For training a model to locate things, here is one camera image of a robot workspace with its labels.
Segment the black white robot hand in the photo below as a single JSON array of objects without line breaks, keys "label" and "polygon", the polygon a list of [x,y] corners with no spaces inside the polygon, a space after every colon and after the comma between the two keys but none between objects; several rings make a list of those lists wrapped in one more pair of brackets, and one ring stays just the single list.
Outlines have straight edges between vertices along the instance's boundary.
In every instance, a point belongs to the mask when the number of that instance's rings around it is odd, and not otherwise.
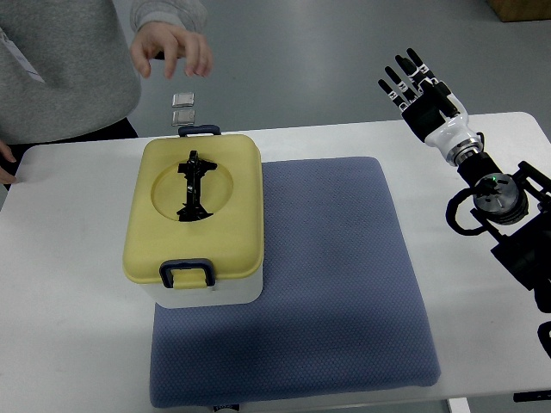
[{"label": "black white robot hand", "polygon": [[386,66],[392,84],[383,79],[378,84],[413,134],[425,145],[437,148],[454,167],[481,153],[483,135],[469,127],[467,110],[448,85],[412,48],[406,50],[405,57],[397,55],[395,61],[403,73]]}]

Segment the person's right hand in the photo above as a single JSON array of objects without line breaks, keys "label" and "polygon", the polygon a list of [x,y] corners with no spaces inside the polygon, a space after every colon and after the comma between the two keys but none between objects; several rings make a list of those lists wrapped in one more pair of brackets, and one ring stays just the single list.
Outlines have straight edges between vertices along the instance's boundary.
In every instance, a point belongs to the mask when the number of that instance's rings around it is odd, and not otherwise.
[{"label": "person's right hand", "polygon": [[179,59],[185,59],[187,77],[208,77],[214,56],[203,34],[167,22],[148,22],[135,34],[129,48],[133,65],[143,78],[152,73],[150,61],[164,55],[164,76],[172,79]]}]

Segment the gray sweater forearm sleeve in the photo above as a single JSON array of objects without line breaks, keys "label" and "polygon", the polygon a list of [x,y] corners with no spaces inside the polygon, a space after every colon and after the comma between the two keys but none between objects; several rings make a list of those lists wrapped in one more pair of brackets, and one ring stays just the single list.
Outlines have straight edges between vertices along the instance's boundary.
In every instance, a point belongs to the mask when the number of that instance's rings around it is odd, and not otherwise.
[{"label": "gray sweater forearm sleeve", "polygon": [[201,33],[207,23],[207,9],[200,1],[133,1],[130,26],[137,33],[148,22],[164,22]]}]

